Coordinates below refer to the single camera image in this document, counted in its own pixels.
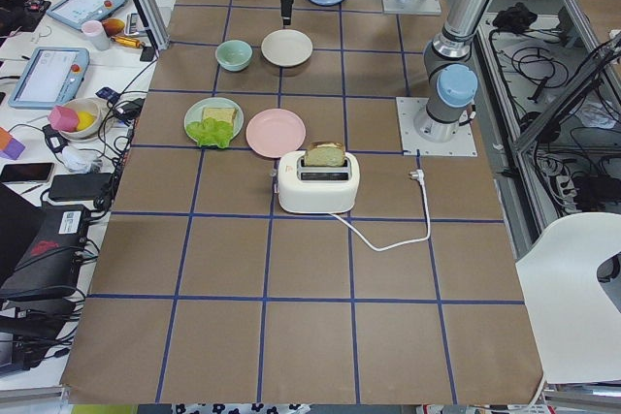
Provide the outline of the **pink plate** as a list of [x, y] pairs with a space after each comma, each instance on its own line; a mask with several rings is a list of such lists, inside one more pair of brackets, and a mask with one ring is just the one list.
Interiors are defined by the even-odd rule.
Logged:
[[268, 109], [255, 115], [246, 125], [246, 141], [257, 154], [280, 158], [297, 150], [306, 137], [306, 126], [293, 111]]

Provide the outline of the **cream plate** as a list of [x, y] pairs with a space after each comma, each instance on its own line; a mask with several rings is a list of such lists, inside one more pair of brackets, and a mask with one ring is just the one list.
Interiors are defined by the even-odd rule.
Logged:
[[311, 39], [294, 29], [280, 29], [268, 34], [261, 44], [263, 56], [272, 64], [289, 68], [303, 64], [312, 54]]

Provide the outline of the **green bowl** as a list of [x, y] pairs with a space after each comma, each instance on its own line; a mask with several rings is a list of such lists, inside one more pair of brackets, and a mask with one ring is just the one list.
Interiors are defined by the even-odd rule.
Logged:
[[225, 41], [215, 50], [217, 63], [229, 72], [240, 72], [245, 69], [249, 65], [252, 55], [251, 45], [242, 40]]

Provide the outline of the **bread slice on plate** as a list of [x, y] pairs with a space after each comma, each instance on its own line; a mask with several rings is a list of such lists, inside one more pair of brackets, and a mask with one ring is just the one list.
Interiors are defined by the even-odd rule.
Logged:
[[202, 110], [202, 119], [212, 118], [215, 121], [224, 122], [233, 125], [237, 116], [236, 108], [211, 108], [204, 107]]

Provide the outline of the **green plate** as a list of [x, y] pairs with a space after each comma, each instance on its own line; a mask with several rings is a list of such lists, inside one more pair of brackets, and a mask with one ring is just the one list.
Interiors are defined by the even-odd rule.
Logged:
[[237, 112], [237, 116], [236, 116], [236, 119], [235, 119], [235, 123], [233, 124], [233, 126], [234, 126], [233, 139], [242, 130], [243, 124], [244, 124], [244, 113], [243, 113], [241, 107], [237, 103], [235, 103], [234, 101], [232, 101], [232, 100], [230, 100], [228, 98], [222, 98], [222, 97], [207, 98], [207, 99], [203, 99], [203, 100], [197, 102], [196, 104], [194, 104], [185, 114], [184, 123], [183, 123], [184, 130], [185, 130], [185, 126], [187, 124], [189, 124], [190, 122], [202, 121], [203, 120], [202, 119], [202, 110], [203, 110], [204, 107], [211, 107], [211, 108], [236, 108], [238, 112]]

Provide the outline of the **green lettuce leaf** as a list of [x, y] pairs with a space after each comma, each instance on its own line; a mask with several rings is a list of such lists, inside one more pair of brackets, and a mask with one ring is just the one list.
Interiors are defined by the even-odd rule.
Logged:
[[185, 130], [198, 146], [227, 148], [233, 139], [234, 126], [232, 123], [208, 117], [202, 121], [190, 122]]

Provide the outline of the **bread slice in toaster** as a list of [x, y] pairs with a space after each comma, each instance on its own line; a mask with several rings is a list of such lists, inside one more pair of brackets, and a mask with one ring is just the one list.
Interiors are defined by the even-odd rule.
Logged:
[[304, 154], [307, 167], [341, 167], [345, 162], [345, 148], [342, 143], [311, 143]]

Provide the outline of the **far teach pendant tablet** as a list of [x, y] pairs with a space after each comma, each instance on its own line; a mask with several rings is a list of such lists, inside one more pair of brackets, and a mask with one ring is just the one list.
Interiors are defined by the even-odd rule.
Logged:
[[111, 16], [128, 0], [62, 0], [47, 11], [47, 15], [80, 30], [86, 21], [102, 20]]

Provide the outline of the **teach pendant tablet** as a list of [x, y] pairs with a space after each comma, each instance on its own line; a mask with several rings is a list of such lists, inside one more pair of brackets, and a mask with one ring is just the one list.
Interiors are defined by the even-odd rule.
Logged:
[[47, 11], [47, 15], [80, 30], [86, 21], [102, 20], [111, 16], [128, 0], [62, 0]]
[[86, 48], [36, 48], [8, 105], [14, 109], [50, 110], [74, 99], [90, 61]]

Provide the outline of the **pink cup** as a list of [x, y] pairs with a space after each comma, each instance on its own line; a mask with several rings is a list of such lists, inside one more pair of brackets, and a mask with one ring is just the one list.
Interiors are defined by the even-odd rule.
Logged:
[[81, 25], [81, 31], [86, 39], [98, 50], [107, 50], [111, 41], [103, 23], [99, 20], [88, 20]]

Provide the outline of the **yellow toy fruit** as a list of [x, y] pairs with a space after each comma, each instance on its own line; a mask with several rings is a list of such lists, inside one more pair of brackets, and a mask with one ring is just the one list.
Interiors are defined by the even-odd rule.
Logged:
[[77, 112], [78, 123], [75, 132], [82, 132], [90, 128], [96, 121], [97, 116], [87, 111]]

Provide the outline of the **cream bowl with toys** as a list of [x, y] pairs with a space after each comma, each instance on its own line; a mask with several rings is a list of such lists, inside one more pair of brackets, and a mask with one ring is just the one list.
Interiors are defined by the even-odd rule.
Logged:
[[97, 116], [95, 123], [85, 131], [82, 132], [62, 132], [58, 131], [64, 138], [69, 141], [87, 141], [96, 136], [99, 127], [103, 121], [103, 112], [102, 106], [103, 101], [99, 98], [80, 98], [71, 100], [63, 105], [68, 108], [73, 109], [74, 111], [87, 111]]

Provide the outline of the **pink toy block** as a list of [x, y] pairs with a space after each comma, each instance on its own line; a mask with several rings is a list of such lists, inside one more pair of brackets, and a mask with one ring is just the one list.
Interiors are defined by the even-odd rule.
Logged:
[[55, 106], [48, 115], [49, 125], [53, 130], [75, 132], [79, 125], [76, 111], [65, 106]]

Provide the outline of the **black smartphone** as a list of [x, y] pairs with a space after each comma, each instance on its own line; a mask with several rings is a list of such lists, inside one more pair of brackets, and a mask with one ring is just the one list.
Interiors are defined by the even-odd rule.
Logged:
[[55, 165], [51, 162], [6, 164], [1, 170], [2, 183], [42, 183], [49, 180]]

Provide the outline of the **purple toy block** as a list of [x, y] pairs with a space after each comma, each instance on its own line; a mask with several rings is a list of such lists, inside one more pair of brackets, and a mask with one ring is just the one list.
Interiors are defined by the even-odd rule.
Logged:
[[4, 128], [0, 128], [0, 156], [9, 160], [17, 160], [25, 150], [25, 145], [17, 140]]

